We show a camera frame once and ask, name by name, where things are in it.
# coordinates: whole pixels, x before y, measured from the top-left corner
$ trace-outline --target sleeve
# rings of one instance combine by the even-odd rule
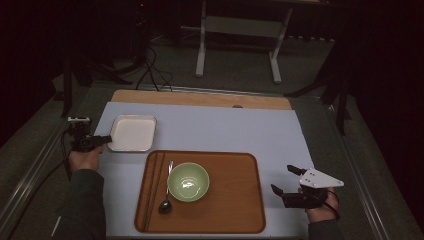
[[[325,220],[310,223],[308,227],[309,240],[343,240],[337,220]]]
[[[103,183],[103,177],[93,170],[72,174],[52,239],[106,239]]]

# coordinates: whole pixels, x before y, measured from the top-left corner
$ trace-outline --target square plate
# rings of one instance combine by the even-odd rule
[[[113,122],[110,135],[112,151],[144,152],[153,145],[156,118],[148,115],[120,115]]]

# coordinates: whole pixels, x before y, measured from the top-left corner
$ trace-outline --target dark background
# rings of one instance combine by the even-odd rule
[[[64,36],[99,62],[110,63],[111,58],[126,54],[132,57],[134,5],[127,3],[42,0],[2,4],[0,146],[55,94],[51,79],[62,72]],[[175,38],[180,25],[199,24],[200,2],[161,0],[150,6],[149,21]],[[211,11],[249,13],[248,8],[233,8],[229,3],[212,6]],[[256,14],[278,18],[276,11],[265,7]],[[311,37],[338,39],[324,66],[329,74],[349,78],[349,92],[422,229],[423,15],[424,4],[419,1],[361,1],[347,22],[344,10],[303,6],[293,13],[287,32],[306,41]]]

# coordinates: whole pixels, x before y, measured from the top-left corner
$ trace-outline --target metal frame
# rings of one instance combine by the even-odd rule
[[[202,18],[200,21],[200,47],[199,54],[197,56],[196,76],[203,77],[206,56],[205,35],[206,31],[208,31],[276,38],[277,44],[274,50],[269,52],[269,61],[271,64],[274,82],[276,84],[282,83],[277,56],[280,52],[280,47],[283,43],[292,12],[292,8],[286,10],[283,22],[208,16],[206,14],[206,1],[203,1]]]

